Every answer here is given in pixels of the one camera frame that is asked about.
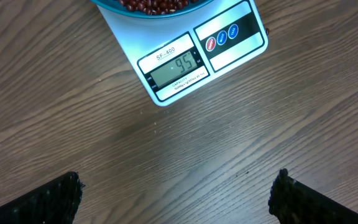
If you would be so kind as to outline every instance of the pile of beans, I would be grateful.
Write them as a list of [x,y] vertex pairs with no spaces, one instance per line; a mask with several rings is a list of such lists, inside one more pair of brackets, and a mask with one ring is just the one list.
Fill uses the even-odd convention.
[[141,11],[147,15],[164,15],[183,9],[198,0],[118,0],[128,11]]

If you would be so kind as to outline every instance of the blue button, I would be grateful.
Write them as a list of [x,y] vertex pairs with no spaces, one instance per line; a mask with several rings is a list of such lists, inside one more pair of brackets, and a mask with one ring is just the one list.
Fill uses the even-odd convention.
[[239,26],[237,24],[233,24],[229,28],[229,38],[234,39],[237,37],[237,34],[239,33]]
[[218,45],[224,45],[227,41],[227,32],[222,30],[216,39],[218,40]]

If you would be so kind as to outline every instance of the wooden table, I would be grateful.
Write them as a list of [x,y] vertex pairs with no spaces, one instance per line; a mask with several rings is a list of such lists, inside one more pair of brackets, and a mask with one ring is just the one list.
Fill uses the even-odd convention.
[[278,170],[358,212],[358,1],[257,0],[267,51],[155,106],[96,6],[0,1],[0,205],[66,171],[75,223],[278,223]]

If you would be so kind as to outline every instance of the red button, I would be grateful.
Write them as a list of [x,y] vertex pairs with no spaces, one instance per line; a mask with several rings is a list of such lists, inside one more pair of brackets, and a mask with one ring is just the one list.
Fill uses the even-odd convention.
[[208,38],[208,40],[206,41],[206,44],[205,44],[205,48],[207,51],[211,52],[215,49],[216,47],[216,39],[215,37],[210,37]]

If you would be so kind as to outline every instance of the white scale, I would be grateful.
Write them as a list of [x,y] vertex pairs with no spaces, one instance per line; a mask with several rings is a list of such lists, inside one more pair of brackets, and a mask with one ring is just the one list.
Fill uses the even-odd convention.
[[159,106],[240,66],[268,45],[253,0],[214,0],[167,19],[131,18],[99,9]]

